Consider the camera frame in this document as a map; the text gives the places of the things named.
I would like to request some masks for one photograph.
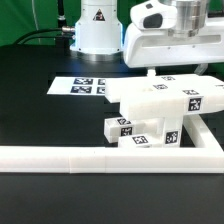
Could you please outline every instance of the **white block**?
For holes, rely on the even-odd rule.
[[[164,119],[127,121],[123,117],[109,118],[104,121],[104,135],[109,143],[118,142],[118,138],[141,133],[162,134]]]
[[[111,103],[120,102],[120,97],[124,92],[152,91],[149,84],[150,79],[147,77],[106,79],[105,97]]]
[[[180,117],[224,109],[224,89],[215,86],[123,95],[120,113],[128,120]]]
[[[156,148],[161,146],[161,138],[159,135],[138,134],[120,137],[118,140],[119,148]]]
[[[162,147],[180,147],[183,117],[169,117],[164,120]]]
[[[104,135],[109,143],[118,142],[120,136],[143,133],[144,121],[127,121],[123,117],[105,119]]]
[[[178,88],[180,85],[186,83],[189,78],[196,79],[198,75],[164,75],[151,77],[134,77],[134,78],[111,78],[106,79],[105,97],[111,103],[120,102],[121,95],[130,92],[149,92],[155,91],[153,85],[171,85]]]

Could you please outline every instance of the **black tabletop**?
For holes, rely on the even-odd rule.
[[[145,73],[122,60],[78,60],[54,46],[1,47],[0,145],[106,145],[103,121],[119,105],[47,95],[52,80]],[[222,144],[223,113],[211,116],[206,123]],[[223,175],[215,174],[0,174],[0,223],[223,224],[223,189]]]

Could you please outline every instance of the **white plastic part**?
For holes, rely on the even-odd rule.
[[[120,113],[128,120],[213,113],[224,109],[224,89],[209,88],[125,94]]]
[[[143,133],[144,121],[127,121],[123,117],[105,119],[104,135],[109,143],[118,142],[120,136]]]
[[[150,92],[155,91],[157,88],[155,85],[166,85],[173,89],[181,89],[184,86],[192,86],[194,83],[198,83],[196,74],[183,74],[183,75],[164,75],[164,76],[148,76],[148,77],[134,77],[134,78],[109,78],[106,79],[105,97],[111,103],[120,102],[121,96],[127,92]],[[209,77],[207,82],[211,83],[212,77]],[[220,80],[215,79],[216,84],[221,84]]]
[[[164,119],[163,133],[161,135],[162,147],[180,147],[183,116],[166,117]]]
[[[162,141],[160,135],[138,134],[120,137],[119,148],[161,148]]]
[[[104,121],[104,135],[109,143],[118,142],[118,138],[141,133],[162,134],[164,119],[127,121],[123,117],[109,118]]]
[[[223,62],[223,23],[223,18],[207,19],[195,37],[182,39],[170,37],[168,29],[142,31],[132,23],[125,35],[124,61],[132,68]]]
[[[177,8],[174,6],[167,6],[158,2],[158,0],[151,0],[131,8],[131,20],[140,30],[148,29],[148,27],[144,26],[145,19],[154,22],[155,18],[152,18],[152,16],[158,14],[162,17],[158,29],[169,29],[176,25]]]
[[[0,147],[0,172],[223,173],[222,150],[205,148]]]

